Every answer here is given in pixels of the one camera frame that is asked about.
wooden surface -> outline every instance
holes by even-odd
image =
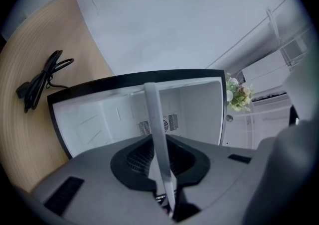
[[[44,89],[36,110],[23,112],[15,90],[41,72],[55,50],[73,64],[54,74],[53,83],[73,86],[113,75],[83,20],[76,0],[53,0],[14,32],[0,54],[0,160],[9,179],[30,191],[68,159],[56,137]]]

